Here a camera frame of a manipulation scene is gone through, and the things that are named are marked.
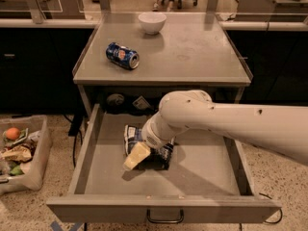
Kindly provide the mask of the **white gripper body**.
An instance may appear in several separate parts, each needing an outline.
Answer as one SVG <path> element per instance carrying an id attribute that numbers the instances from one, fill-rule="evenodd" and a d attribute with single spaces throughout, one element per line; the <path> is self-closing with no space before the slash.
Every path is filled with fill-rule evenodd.
<path id="1" fill-rule="evenodd" d="M 160 149 L 176 136 L 187 131 L 184 127 L 169 125 L 162 116 L 157 113 L 148 119 L 141 129 L 142 140 L 154 149 Z"/>

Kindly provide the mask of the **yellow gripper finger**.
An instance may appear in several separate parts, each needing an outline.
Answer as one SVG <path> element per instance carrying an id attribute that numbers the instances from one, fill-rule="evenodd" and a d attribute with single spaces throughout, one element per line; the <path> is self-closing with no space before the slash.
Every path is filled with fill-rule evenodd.
<path id="1" fill-rule="evenodd" d="M 137 142 L 131 153 L 125 159 L 123 167 L 125 170 L 130 171 L 134 169 L 140 162 L 142 162 L 151 153 L 151 148 L 143 141 Z"/>

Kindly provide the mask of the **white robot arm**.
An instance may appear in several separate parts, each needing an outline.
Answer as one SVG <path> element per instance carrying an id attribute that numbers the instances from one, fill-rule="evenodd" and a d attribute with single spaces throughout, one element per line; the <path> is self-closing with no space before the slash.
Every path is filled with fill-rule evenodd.
<path id="1" fill-rule="evenodd" d="M 269 149 L 308 165 L 308 108 L 215 103 L 203 90 L 172 91 L 141 129 L 141 140 L 124 161 L 131 170 L 171 139 L 191 129 Z"/>

